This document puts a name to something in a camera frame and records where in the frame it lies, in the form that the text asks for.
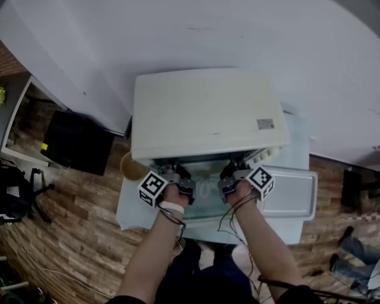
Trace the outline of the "small black box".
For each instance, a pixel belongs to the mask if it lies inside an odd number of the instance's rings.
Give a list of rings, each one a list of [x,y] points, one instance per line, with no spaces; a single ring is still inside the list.
[[[360,195],[367,192],[367,197],[372,200],[380,198],[380,172],[374,172],[374,180],[363,182],[362,174],[348,167],[343,174],[343,187],[341,192],[341,206],[347,213],[361,210]]]

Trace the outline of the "silver baking tray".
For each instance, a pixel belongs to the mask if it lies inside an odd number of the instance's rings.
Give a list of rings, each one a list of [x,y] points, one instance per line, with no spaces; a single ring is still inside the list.
[[[258,205],[272,219],[312,220],[317,202],[317,173],[295,168],[264,168],[274,178],[273,191]]]

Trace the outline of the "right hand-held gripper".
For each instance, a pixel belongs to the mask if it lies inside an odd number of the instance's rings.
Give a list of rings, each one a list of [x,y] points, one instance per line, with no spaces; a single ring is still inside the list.
[[[230,162],[220,174],[218,190],[224,203],[226,196],[236,191],[239,181],[248,181],[253,191],[258,193],[258,200],[264,201],[274,188],[274,177],[262,166],[251,168],[249,165]]]

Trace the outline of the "person's right forearm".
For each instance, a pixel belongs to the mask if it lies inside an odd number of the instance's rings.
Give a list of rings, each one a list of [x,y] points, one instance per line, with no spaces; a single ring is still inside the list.
[[[241,202],[235,215],[262,277],[293,286],[304,285],[292,252],[266,222],[254,201]]]

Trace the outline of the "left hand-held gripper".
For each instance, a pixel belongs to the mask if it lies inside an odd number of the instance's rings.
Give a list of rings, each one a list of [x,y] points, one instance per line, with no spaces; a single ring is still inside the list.
[[[196,182],[192,180],[191,174],[181,165],[166,166],[165,173],[158,175],[149,171],[145,178],[139,183],[137,190],[139,198],[152,208],[156,208],[162,202],[161,194],[167,186],[174,185],[180,194],[186,196],[189,205],[194,203],[196,196]]]

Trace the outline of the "grey desk with white frame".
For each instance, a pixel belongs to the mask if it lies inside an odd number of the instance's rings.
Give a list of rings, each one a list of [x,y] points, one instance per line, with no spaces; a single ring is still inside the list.
[[[25,96],[25,93],[31,85],[35,86],[46,96],[50,97],[50,99],[54,101],[61,109],[67,110],[68,107],[64,105],[56,96],[54,96],[48,89],[46,89],[42,83],[40,83],[33,75],[28,72],[7,75],[3,77],[3,80],[6,89],[6,103],[0,107],[0,155],[8,155],[19,160],[40,165],[42,167],[48,167],[48,161],[43,161],[38,158],[25,155],[15,150],[9,149],[6,146],[11,127],[16,117],[16,113]]]

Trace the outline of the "person's dark clothing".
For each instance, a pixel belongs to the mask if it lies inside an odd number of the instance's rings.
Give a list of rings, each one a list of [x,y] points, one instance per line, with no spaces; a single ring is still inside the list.
[[[234,245],[215,251],[213,265],[200,269],[201,247],[185,239],[185,247],[170,264],[153,304],[260,304],[245,273],[235,264]]]

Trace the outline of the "person's left forearm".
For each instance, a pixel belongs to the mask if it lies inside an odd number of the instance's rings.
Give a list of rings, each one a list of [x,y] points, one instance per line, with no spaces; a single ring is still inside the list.
[[[168,269],[183,214],[160,210],[125,270],[118,296],[152,304]]]

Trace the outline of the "white toaster oven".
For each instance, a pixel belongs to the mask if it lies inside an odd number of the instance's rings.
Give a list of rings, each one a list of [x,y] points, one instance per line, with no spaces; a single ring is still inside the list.
[[[233,68],[140,75],[134,87],[132,158],[231,159],[254,167],[290,142],[268,80]]]

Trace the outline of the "black office chair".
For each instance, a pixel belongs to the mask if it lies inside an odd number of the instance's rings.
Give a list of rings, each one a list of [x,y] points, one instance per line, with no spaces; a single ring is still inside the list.
[[[35,176],[41,174],[33,168],[30,177],[25,177],[15,163],[0,158],[0,225],[19,223],[24,217],[32,218],[35,210],[44,222],[50,224],[51,219],[40,209],[36,198],[48,190],[54,189],[49,184],[35,189]]]

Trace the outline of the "white wristband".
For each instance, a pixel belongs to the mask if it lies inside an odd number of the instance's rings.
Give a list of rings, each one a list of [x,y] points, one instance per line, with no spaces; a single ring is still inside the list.
[[[181,214],[184,214],[184,207],[182,207],[178,204],[169,202],[169,201],[162,201],[159,204],[159,206],[160,206],[160,208],[165,209],[165,210],[173,210],[173,211],[180,212]]]

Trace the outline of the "black cabinet with yellow sticker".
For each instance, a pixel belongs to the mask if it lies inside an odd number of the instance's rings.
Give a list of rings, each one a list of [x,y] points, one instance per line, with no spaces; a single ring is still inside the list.
[[[89,117],[56,110],[53,113],[41,154],[64,167],[103,175],[114,135]]]

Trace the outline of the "brown wooden bowl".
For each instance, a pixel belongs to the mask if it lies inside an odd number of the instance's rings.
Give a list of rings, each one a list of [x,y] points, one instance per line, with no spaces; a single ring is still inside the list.
[[[132,159],[129,151],[123,155],[120,161],[120,171],[123,177],[129,181],[141,181],[148,174],[149,169]]]

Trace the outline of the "person's right hand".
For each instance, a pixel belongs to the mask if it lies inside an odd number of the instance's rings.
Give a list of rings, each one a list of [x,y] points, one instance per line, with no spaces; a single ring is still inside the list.
[[[241,180],[236,184],[236,189],[232,193],[228,193],[225,196],[226,201],[233,208],[240,205],[243,201],[255,198],[258,196],[258,192],[254,190],[251,184],[247,180]]]

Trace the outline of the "person's left hand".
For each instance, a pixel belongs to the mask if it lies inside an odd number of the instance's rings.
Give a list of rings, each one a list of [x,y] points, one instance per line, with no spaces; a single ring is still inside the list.
[[[185,208],[189,204],[189,198],[179,192],[176,184],[169,184],[163,191],[163,201],[175,203]]]

